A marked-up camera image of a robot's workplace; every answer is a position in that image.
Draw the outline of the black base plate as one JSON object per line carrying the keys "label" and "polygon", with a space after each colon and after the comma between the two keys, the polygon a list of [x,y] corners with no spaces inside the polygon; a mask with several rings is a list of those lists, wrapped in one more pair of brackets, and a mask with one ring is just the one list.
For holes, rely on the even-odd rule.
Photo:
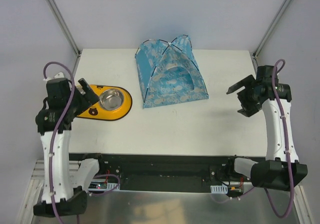
{"label": "black base plate", "polygon": [[211,186],[241,186],[247,177],[224,173],[229,156],[102,154],[106,184],[122,191],[209,193]]}

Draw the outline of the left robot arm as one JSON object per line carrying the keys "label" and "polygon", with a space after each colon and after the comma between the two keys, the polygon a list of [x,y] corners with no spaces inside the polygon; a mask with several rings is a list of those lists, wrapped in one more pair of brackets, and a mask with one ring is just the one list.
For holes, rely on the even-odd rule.
{"label": "left robot arm", "polygon": [[41,201],[33,206],[38,217],[58,218],[84,214],[88,187],[93,178],[105,175],[106,167],[90,154],[76,174],[70,173],[69,144],[72,122],[99,101],[84,78],[75,86],[65,77],[46,83],[47,97],[35,117],[44,155],[44,184]]}

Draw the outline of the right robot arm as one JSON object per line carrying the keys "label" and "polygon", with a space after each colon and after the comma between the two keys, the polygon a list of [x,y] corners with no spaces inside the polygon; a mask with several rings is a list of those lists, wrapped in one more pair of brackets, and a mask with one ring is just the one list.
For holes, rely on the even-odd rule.
{"label": "right robot arm", "polygon": [[249,75],[228,88],[237,93],[239,114],[249,118],[262,111],[265,118],[267,151],[265,160],[253,161],[247,157],[232,156],[225,166],[225,176],[237,181],[248,177],[254,187],[289,192],[308,174],[296,153],[291,131],[291,88],[279,83],[277,68],[259,66],[256,76]]}

